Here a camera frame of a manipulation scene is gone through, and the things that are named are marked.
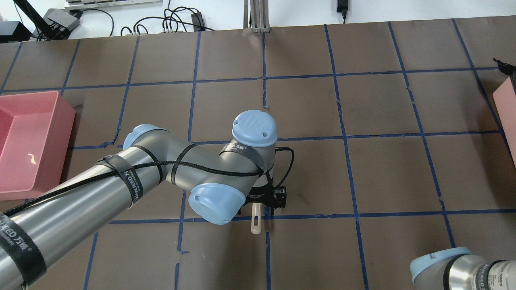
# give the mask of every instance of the pink box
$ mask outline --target pink box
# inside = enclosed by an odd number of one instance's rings
[[[516,92],[511,78],[493,93],[493,98],[516,166]]]
[[[0,96],[0,200],[59,185],[74,117],[57,91]]]

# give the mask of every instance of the white handle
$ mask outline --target white handle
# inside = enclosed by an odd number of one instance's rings
[[[262,204],[253,202],[251,217],[251,233],[258,235],[262,232]]]

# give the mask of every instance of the white background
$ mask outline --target white background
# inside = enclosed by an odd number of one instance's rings
[[[44,15],[49,8],[63,8],[65,0],[29,0]],[[271,26],[300,26],[341,23],[336,13],[337,0],[269,0]],[[349,0],[346,23],[467,18],[483,16],[516,15],[516,0]],[[123,26],[133,27],[147,16],[163,16],[168,0],[152,4],[134,4],[102,8],[115,19],[113,35],[120,35]],[[243,0],[172,0],[171,8],[195,7],[205,19],[206,26],[215,30],[240,29],[244,22]],[[18,21],[12,0],[0,0],[3,18]],[[20,14],[29,30],[34,25],[27,16]],[[183,21],[191,22],[189,12],[181,12]],[[98,11],[88,11],[80,20],[81,25],[70,38],[101,37],[109,35],[110,18]],[[161,20],[146,20],[143,25],[150,33],[162,32]]]

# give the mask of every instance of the light blue joint cap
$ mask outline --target light blue joint cap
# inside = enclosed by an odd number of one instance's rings
[[[220,183],[199,184],[188,198],[192,210],[214,224],[230,222],[245,201],[240,190]]]
[[[141,135],[147,133],[148,131],[152,131],[152,130],[165,130],[165,131],[169,132],[167,129],[156,127],[151,124],[138,125],[125,138],[123,149],[125,150],[125,149],[131,147],[134,144],[134,141],[136,141],[136,139],[138,139]]]
[[[416,280],[417,275],[419,275],[421,272],[423,272],[426,268],[430,267],[431,265],[442,260],[445,260],[447,258],[464,254],[472,254],[472,252],[468,248],[452,248],[424,255],[415,259],[410,263],[412,283],[414,283],[414,281]]]
[[[233,137],[252,147],[267,147],[276,143],[276,122],[266,112],[249,110],[236,116],[233,121]]]

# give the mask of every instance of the silver robotic arm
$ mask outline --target silver robotic arm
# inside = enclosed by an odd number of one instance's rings
[[[0,213],[0,288],[28,288],[47,268],[164,180],[190,191],[188,203],[204,219],[228,223],[251,189],[272,179],[276,124],[267,113],[246,111],[235,119],[233,136],[217,156],[165,129],[144,124],[128,135],[123,151],[50,192],[93,176],[114,171],[118,175]]]

